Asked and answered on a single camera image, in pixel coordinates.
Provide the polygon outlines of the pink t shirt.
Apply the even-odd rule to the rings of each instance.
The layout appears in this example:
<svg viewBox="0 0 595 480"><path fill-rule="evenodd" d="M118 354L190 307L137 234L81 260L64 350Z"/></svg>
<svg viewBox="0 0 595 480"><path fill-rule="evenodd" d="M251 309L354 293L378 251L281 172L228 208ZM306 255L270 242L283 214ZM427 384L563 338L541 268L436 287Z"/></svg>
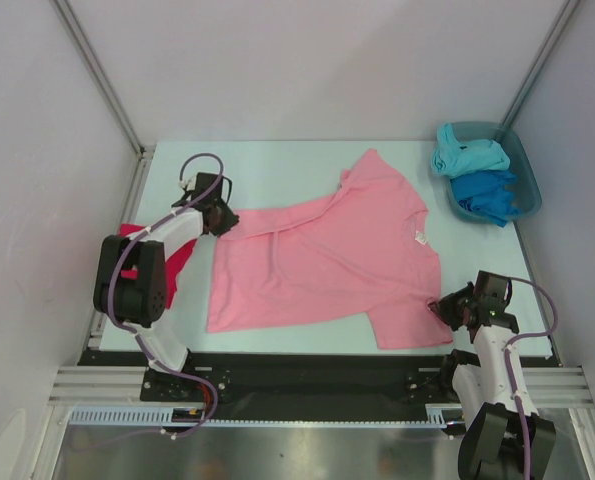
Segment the pink t shirt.
<svg viewBox="0 0 595 480"><path fill-rule="evenodd" d="M365 314L382 350L435 347L450 329L430 310L441 264L421 196L376 150L337 190L240 212L214 250L207 329L290 327Z"/></svg>

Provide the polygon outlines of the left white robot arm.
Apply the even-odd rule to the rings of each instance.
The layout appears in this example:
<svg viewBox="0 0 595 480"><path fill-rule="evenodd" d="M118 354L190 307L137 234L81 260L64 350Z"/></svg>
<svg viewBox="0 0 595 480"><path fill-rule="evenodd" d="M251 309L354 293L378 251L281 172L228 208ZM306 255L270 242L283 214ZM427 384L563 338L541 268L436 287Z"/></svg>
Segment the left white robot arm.
<svg viewBox="0 0 595 480"><path fill-rule="evenodd" d="M239 222L223 193L231 185L227 177L200 172L182 183L183 195L165 222L110 235L101 245L94 308L135 338L149 365L166 372L164 389L179 400L196 392L198 376L184 366L188 348L164 317L197 240L219 237Z"/></svg>

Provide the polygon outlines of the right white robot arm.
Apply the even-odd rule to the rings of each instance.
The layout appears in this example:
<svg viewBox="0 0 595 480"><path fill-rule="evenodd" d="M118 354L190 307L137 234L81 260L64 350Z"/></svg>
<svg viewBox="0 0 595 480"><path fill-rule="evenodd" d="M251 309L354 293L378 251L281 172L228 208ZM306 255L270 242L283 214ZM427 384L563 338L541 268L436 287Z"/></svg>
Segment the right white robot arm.
<svg viewBox="0 0 595 480"><path fill-rule="evenodd" d="M465 328L474 348L453 350L438 376L440 393L462 407L462 479L541 479L555 446L556 428L540 416L524 378L517 344L526 336L507 310L515 281L480 271L428 306L451 330Z"/></svg>

